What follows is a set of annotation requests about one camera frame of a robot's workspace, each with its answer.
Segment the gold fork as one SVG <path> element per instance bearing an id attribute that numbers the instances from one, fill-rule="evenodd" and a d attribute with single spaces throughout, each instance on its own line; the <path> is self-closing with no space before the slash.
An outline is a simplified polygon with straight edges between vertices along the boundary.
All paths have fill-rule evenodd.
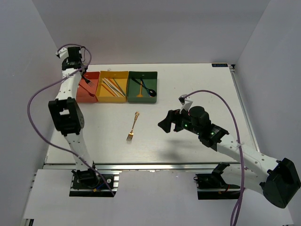
<path id="1" fill-rule="evenodd" d="M 139 112 L 135 113 L 134 122 L 133 122 L 133 125 L 132 125 L 132 128 L 131 128 L 131 131 L 129 132 L 129 134 L 128 134 L 127 138 L 126 138 L 127 142 L 130 142 L 133 139 L 133 136 L 134 136 L 134 127 L 135 127 L 135 124 L 136 124 L 136 121 L 137 121 L 139 115 L 140 115 Z"/>

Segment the purple fork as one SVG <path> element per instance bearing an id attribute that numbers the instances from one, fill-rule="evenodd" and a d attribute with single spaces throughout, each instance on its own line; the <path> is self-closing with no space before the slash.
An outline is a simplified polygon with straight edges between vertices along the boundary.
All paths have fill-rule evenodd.
<path id="1" fill-rule="evenodd" d="M 95 85 L 89 86 L 86 83 L 80 83 L 78 88 L 78 93 L 83 96 L 84 94 L 87 94 L 91 97 L 95 96 Z"/>

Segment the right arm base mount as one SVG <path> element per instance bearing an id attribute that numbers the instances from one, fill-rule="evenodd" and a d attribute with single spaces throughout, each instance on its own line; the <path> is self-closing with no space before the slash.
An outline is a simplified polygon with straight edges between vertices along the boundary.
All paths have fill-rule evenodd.
<path id="1" fill-rule="evenodd" d="M 240 196 L 238 185 L 227 184 L 222 178 L 224 170 L 230 164 L 221 162 L 211 173 L 199 173 L 194 176 L 199 200 L 237 200 Z"/>

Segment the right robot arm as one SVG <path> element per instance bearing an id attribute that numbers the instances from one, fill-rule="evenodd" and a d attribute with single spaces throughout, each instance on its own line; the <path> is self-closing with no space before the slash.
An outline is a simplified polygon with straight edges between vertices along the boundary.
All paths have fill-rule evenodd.
<path id="1" fill-rule="evenodd" d="M 271 204 L 285 208 L 301 187 L 294 163 L 284 158 L 278 160 L 256 150 L 238 144 L 229 132 L 211 123 L 209 114 L 201 106 L 190 110 L 170 110 L 158 126 L 169 133 L 187 130 L 198 136 L 199 141 L 216 152 L 225 154 L 242 163 L 244 171 L 244 188 L 262 194 Z"/>

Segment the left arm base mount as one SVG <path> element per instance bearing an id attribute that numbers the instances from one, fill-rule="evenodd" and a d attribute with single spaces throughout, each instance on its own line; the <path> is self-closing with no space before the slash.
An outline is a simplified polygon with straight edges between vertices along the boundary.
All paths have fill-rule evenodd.
<path id="1" fill-rule="evenodd" d="M 113 197 L 117 192 L 117 175 L 104 173 L 102 178 L 91 169 L 71 172 L 70 197 Z"/>

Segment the thin white chopstick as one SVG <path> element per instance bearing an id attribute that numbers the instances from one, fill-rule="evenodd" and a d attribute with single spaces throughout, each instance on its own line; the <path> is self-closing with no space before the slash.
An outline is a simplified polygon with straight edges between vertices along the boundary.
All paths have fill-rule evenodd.
<path id="1" fill-rule="evenodd" d="M 103 81 L 103 83 L 107 86 L 107 90 L 108 92 L 110 92 L 114 97 L 117 97 L 118 95 L 116 94 L 115 90 L 113 90 L 110 85 L 108 85 L 108 83 L 106 81 Z"/>

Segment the black spoon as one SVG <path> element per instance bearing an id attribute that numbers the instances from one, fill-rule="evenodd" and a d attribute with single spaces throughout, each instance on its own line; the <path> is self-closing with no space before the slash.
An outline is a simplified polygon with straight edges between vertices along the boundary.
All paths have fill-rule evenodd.
<path id="1" fill-rule="evenodd" d="M 147 91 L 147 93 L 148 93 L 148 95 L 149 95 L 150 97 L 156 97 L 156 96 L 157 96 L 157 93 L 156 93 L 155 90 L 149 89 L 149 88 L 146 87 L 146 85 L 145 85 L 145 83 L 144 83 L 144 81 L 143 81 L 142 78 L 140 78 L 140 82 L 138 82 L 138 80 L 135 79 L 135 78 L 131 78 L 131 79 L 132 79 L 134 82 L 139 83 L 139 84 Z"/>

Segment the orange spoon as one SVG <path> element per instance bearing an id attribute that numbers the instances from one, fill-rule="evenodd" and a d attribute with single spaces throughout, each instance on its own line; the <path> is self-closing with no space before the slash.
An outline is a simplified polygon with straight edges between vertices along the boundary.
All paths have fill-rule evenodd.
<path id="1" fill-rule="evenodd" d="M 143 97 L 143 94 L 142 94 L 142 88 L 143 88 L 142 82 L 140 81 L 138 83 L 139 83 L 140 90 L 139 90 L 139 94 L 137 95 L 137 97 Z"/>

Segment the green handled silver fork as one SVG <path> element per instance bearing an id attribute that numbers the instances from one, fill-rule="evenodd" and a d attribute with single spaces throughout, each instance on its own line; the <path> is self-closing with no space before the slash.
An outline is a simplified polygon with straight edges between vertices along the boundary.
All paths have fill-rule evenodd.
<path id="1" fill-rule="evenodd" d="M 84 75 L 82 75 L 81 77 L 87 85 L 89 85 L 91 87 L 94 86 L 94 83 L 91 80 L 89 80 L 88 78 L 86 78 Z"/>

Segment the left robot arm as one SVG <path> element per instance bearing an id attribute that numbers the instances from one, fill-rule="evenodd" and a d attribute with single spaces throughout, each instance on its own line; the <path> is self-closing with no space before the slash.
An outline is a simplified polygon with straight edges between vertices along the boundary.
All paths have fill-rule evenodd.
<path id="1" fill-rule="evenodd" d="M 85 120 L 76 101 L 79 82 L 84 78 L 87 66 L 82 62 L 82 46 L 64 46 L 56 55 L 63 59 L 62 81 L 59 92 L 48 107 L 55 128 L 68 142 L 76 169 L 74 174 L 82 174 L 83 182 L 90 188 L 99 184 L 99 176 L 91 170 L 95 168 L 94 161 L 90 158 L 83 138 Z"/>

